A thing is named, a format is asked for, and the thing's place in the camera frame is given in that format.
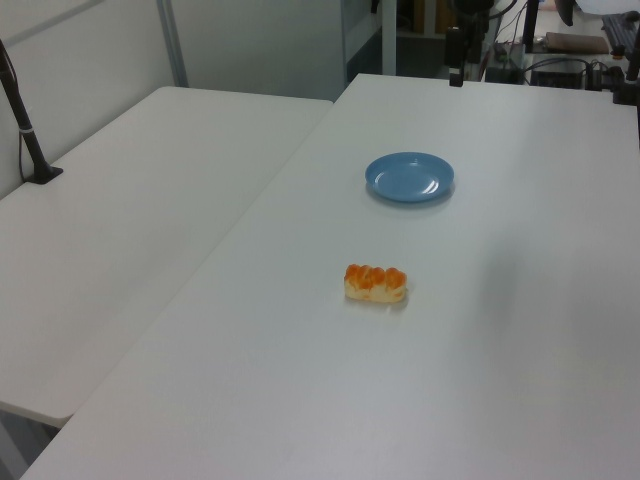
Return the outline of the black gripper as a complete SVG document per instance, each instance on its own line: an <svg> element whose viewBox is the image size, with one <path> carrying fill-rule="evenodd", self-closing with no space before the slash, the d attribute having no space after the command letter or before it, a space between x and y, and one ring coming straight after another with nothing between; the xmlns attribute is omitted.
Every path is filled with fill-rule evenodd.
<svg viewBox="0 0 640 480"><path fill-rule="evenodd" d="M445 35L445 64L449 68L462 68L465 62L467 51L467 35L463 28L449 27ZM462 87L464 83L463 74L450 73L449 85L451 87Z"/></svg>

